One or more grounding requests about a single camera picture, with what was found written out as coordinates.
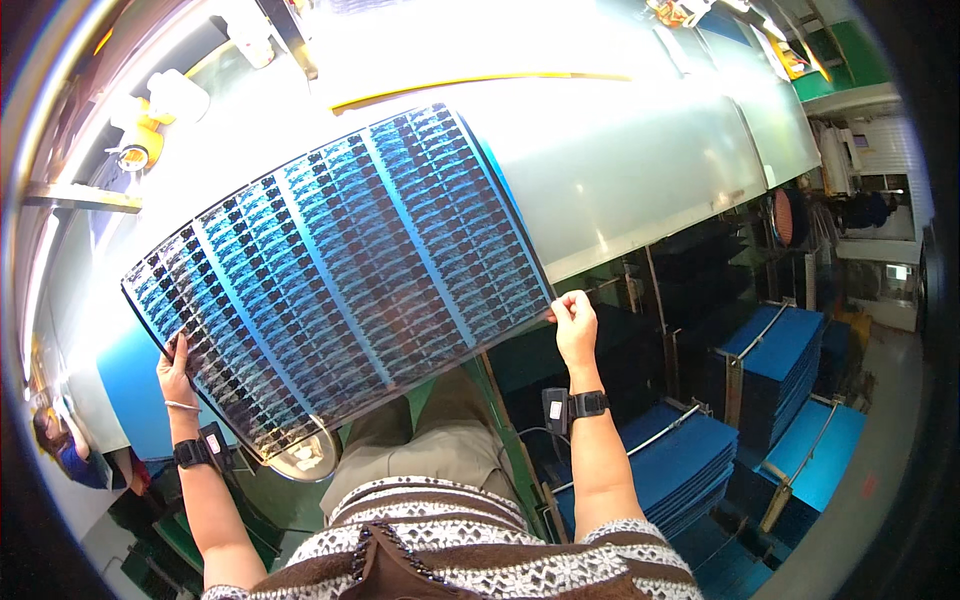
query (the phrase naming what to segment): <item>patterned sweater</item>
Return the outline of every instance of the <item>patterned sweater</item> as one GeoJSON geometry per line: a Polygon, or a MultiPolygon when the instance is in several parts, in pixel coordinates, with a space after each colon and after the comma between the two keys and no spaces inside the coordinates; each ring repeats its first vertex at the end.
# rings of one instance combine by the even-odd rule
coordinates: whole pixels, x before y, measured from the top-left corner
{"type": "MultiPolygon", "coordinates": [[[[527,532],[514,502],[428,477],[360,486],[329,517],[328,528],[254,589],[214,586],[203,600],[335,599],[369,573],[376,540],[379,552],[391,546],[429,585],[481,598],[702,600],[689,567],[642,519],[609,522],[580,543],[548,544],[527,532]]],[[[350,597],[367,597],[355,592],[350,597]]]]}

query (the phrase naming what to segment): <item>green wall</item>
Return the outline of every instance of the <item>green wall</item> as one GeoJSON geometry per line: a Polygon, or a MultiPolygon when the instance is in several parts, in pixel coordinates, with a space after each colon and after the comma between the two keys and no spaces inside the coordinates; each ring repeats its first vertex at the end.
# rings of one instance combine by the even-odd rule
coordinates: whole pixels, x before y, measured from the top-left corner
{"type": "MultiPolygon", "coordinates": [[[[810,73],[795,80],[793,86],[801,102],[853,87],[890,81],[890,73],[887,71],[883,56],[856,23],[841,21],[829,27],[847,55],[850,71],[847,70],[846,65],[838,64],[827,67],[827,72],[832,78],[831,82],[824,79],[820,73],[810,73]]],[[[826,30],[821,29],[808,35],[806,43],[820,62],[840,58],[826,30]]]]}

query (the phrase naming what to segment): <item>circuit board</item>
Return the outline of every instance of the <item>circuit board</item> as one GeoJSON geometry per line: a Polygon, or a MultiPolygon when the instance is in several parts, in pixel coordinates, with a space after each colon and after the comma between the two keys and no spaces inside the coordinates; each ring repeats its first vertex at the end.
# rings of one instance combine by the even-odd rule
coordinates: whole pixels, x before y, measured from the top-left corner
{"type": "Polygon", "coordinates": [[[489,348],[552,289],[492,158],[443,104],[345,135],[174,232],[123,277],[157,344],[263,462],[489,348]]]}

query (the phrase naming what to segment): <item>black device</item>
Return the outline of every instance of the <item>black device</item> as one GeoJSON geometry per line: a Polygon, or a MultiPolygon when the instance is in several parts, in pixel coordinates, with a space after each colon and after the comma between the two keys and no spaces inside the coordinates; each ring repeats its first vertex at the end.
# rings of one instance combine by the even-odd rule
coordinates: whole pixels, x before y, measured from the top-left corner
{"type": "Polygon", "coordinates": [[[547,388],[540,393],[540,399],[546,428],[558,436],[567,434],[573,420],[603,415],[610,408],[610,401],[603,392],[583,392],[571,396],[566,388],[547,388]]]}
{"type": "Polygon", "coordinates": [[[547,431],[555,436],[565,436],[570,427],[569,398],[565,388],[547,388],[540,393],[547,431]]]}
{"type": "Polygon", "coordinates": [[[570,421],[580,417],[596,417],[610,408],[610,401],[603,392],[583,392],[570,397],[570,421]]]}
{"type": "Polygon", "coordinates": [[[216,421],[200,428],[200,438],[183,440],[174,446],[174,460],[183,468],[195,465],[212,465],[220,472],[233,470],[233,456],[230,454],[224,432],[216,421]]]}

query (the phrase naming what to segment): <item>person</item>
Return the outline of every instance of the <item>person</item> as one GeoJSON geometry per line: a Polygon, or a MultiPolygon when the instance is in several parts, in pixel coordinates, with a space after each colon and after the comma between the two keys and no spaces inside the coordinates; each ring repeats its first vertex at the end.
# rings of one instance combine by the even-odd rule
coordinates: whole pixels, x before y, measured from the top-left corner
{"type": "MultiPolygon", "coordinates": [[[[603,392],[587,295],[564,294],[547,318],[557,324],[570,393],[603,392]]],[[[165,399],[197,406],[186,347],[179,334],[168,345],[173,361],[161,355],[157,375],[165,399]]],[[[572,424],[574,543],[549,544],[527,530],[496,462],[498,437],[476,414],[478,397],[454,370],[438,378],[409,442],[400,401],[355,421],[321,503],[328,526],[271,575],[215,467],[180,468],[204,557],[204,600],[702,598],[687,564],[643,515],[610,409],[572,424]],[[376,429],[390,420],[401,426],[376,429]]],[[[197,439],[197,411],[168,411],[174,444],[197,439]]]]}
{"type": "Polygon", "coordinates": [[[884,200],[879,192],[858,192],[840,203],[841,227],[846,229],[881,228],[887,217],[897,212],[897,200],[891,194],[884,200]]]}
{"type": "MultiPolygon", "coordinates": [[[[79,484],[94,490],[105,490],[107,478],[94,461],[94,450],[86,441],[75,418],[67,410],[62,397],[51,406],[34,413],[34,437],[40,449],[49,454],[63,473],[79,484]]],[[[120,448],[105,456],[105,460],[119,476],[114,476],[111,488],[123,490],[128,485],[137,495],[143,495],[150,475],[132,448],[120,448]]]]}

